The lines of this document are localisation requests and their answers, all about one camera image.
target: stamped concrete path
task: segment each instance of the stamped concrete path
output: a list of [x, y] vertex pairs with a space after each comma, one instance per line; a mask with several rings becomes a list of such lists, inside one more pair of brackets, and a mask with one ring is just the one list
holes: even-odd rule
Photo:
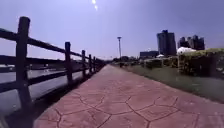
[[105, 66], [62, 97], [35, 128], [224, 128], [224, 105]]

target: building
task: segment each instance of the building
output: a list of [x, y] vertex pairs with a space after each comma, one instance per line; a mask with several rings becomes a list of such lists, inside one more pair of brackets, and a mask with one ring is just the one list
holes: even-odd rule
[[139, 59], [155, 58], [158, 55], [159, 55], [158, 51], [144, 51], [140, 52]]
[[205, 50], [204, 38], [199, 38], [197, 35], [193, 36], [193, 38], [188, 37], [188, 44], [192, 49]]
[[185, 37], [180, 38], [177, 44], [178, 44], [178, 48], [180, 47], [190, 48], [190, 45], [188, 41], [185, 40]]
[[163, 30], [157, 34], [159, 54], [170, 56], [176, 55], [176, 42], [174, 33], [169, 33], [168, 30]]

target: fence post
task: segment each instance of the fence post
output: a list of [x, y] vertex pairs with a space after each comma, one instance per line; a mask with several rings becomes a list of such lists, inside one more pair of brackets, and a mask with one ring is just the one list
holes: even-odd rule
[[89, 54], [89, 73], [92, 73], [92, 56]]
[[29, 34], [30, 19], [20, 17], [18, 27], [18, 39], [16, 41], [16, 83], [21, 107], [23, 110], [29, 110], [32, 105], [32, 100], [29, 92], [28, 75], [27, 75], [27, 44]]
[[82, 76], [83, 78], [86, 77], [86, 56], [85, 56], [86, 52], [85, 50], [82, 50]]
[[93, 70], [96, 72], [96, 57], [93, 58]]
[[73, 71], [71, 56], [70, 56], [70, 53], [71, 53], [70, 48], [71, 48], [70, 42], [65, 42], [65, 68], [66, 68], [68, 84], [72, 83], [72, 71]]

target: wooden fence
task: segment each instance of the wooden fence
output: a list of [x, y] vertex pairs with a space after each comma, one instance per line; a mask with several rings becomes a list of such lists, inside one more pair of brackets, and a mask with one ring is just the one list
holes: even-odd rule
[[[65, 49], [58, 48], [49, 43], [45, 43], [39, 40], [35, 40], [29, 37], [29, 26], [30, 19], [27, 17], [20, 17], [18, 32], [10, 32], [4, 29], [0, 29], [0, 38], [4, 38], [11, 41], [16, 41], [16, 56], [5, 56], [0, 55], [0, 64], [15, 65], [16, 72], [16, 81], [7, 82], [0, 84], [0, 93], [17, 89], [19, 94], [19, 99], [21, 102], [21, 107], [29, 108], [32, 105], [32, 100], [29, 92], [29, 86], [34, 85], [43, 81], [47, 81], [53, 78], [67, 76], [68, 85], [71, 85], [73, 82], [72, 73], [82, 71], [82, 75], [85, 78], [86, 70], [89, 70], [89, 73], [96, 72], [99, 68], [102, 68], [104, 63], [102, 60], [97, 59], [89, 55], [88, 57], [85, 54], [85, 50], [82, 50], [82, 53], [75, 53], [70, 50], [70, 42], [65, 42]], [[54, 59], [39, 59], [39, 58], [28, 58], [27, 57], [27, 45], [33, 45], [36, 47], [44, 48], [47, 50], [59, 52], [65, 55], [65, 60], [54, 60]], [[82, 58], [82, 68], [73, 69], [73, 64], [71, 61], [71, 55], [78, 56]], [[60, 71], [54, 74], [39, 76], [36, 78], [28, 78], [27, 66], [30, 64], [57, 64], [63, 65], [65, 70]]]

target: street lamp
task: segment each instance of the street lamp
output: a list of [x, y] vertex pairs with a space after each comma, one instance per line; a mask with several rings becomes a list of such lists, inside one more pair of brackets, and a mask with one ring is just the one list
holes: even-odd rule
[[119, 53], [120, 53], [120, 67], [121, 67], [121, 37], [117, 37], [119, 41]]

